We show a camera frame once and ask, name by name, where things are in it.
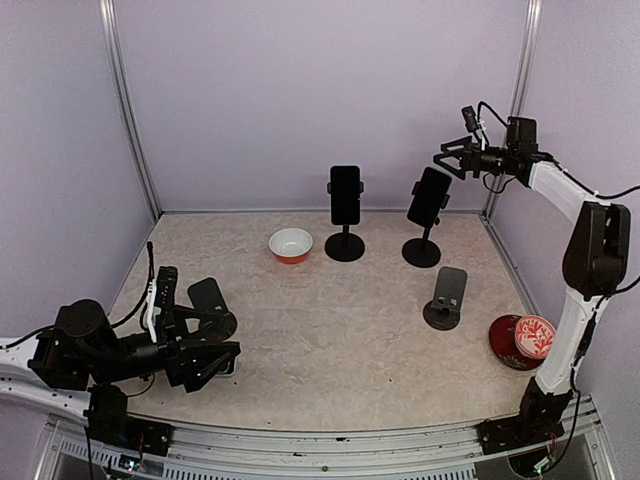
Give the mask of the black pole phone stand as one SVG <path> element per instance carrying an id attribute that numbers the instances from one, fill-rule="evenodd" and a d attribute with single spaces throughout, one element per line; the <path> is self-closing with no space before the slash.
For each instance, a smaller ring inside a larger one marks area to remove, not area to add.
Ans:
<path id="1" fill-rule="evenodd" d="M 443 208 L 447 205 L 449 198 L 450 195 L 448 194 Z M 436 243 L 429 239 L 431 229 L 434 226 L 438 226 L 440 223 L 439 214 L 431 228 L 422 227 L 423 233 L 420 238 L 413 238 L 404 243 L 402 247 L 402 256 L 409 264 L 418 268 L 431 268 L 439 263 L 441 259 L 441 250 Z"/>
<path id="2" fill-rule="evenodd" d="M 324 251 L 329 258 L 338 262 L 353 262 L 365 253 L 364 241 L 343 225 L 342 231 L 331 235 L 325 242 Z"/>

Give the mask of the black teal phone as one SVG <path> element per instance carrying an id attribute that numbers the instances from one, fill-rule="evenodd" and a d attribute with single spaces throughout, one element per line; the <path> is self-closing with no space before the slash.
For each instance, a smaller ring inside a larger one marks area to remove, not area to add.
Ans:
<path id="1" fill-rule="evenodd" d="M 357 225 L 360 222 L 360 196 L 364 184 L 356 165 L 335 165 L 329 171 L 327 191 L 333 225 Z"/>

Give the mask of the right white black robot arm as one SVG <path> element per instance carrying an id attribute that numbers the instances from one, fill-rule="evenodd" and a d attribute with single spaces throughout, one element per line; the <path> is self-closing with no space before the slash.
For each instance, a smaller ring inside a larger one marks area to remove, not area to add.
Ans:
<path id="1" fill-rule="evenodd" d="M 516 416 L 494 422 L 523 444 L 542 434 L 560 435 L 561 416 L 572 399 L 577 373 L 610 299 L 625 292 L 631 213 L 613 196 L 581 184 L 551 154 L 540 151 L 537 123 L 510 117 L 504 121 L 502 147 L 488 143 L 479 114 L 463 108 L 468 136 L 444 143 L 433 158 L 459 179 L 468 174 L 507 175 L 538 193 L 573 225 L 562 262 L 567 285 L 558 330 L 541 368 L 529 381 Z"/>

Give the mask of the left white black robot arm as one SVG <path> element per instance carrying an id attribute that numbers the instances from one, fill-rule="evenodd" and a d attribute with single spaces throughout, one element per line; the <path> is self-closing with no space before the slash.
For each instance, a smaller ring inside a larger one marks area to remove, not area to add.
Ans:
<path id="1" fill-rule="evenodd" d="M 241 348 L 231 339 L 237 320 L 222 307 L 173 306 L 160 319 L 156 340 L 150 333 L 119 337 L 97 301 L 79 300 L 61 307 L 53 325 L 35 331 L 27 367 L 50 388 L 89 392 L 84 415 L 90 439 L 127 448 L 151 441 L 165 445 L 170 427 L 130 415 L 118 382 L 163 372 L 171 386 L 196 392 L 227 371 Z"/>

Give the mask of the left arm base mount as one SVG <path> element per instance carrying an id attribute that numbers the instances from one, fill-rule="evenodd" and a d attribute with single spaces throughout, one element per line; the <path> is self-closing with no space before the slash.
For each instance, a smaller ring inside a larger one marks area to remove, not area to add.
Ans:
<path id="1" fill-rule="evenodd" d="M 93 385 L 88 408 L 89 438 L 108 445 L 166 457 L 173 437 L 168 423 L 133 417 L 128 413 L 128 397 L 114 385 Z"/>

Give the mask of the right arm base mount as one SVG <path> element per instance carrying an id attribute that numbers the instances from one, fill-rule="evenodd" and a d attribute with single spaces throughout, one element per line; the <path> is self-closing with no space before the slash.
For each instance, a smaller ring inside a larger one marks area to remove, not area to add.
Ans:
<path id="1" fill-rule="evenodd" d="M 573 391 L 564 394 L 544 393 L 531 378 L 520 402 L 517 415 L 485 420 L 476 430 L 484 455 L 496 454 L 561 437 L 561 422 Z"/>

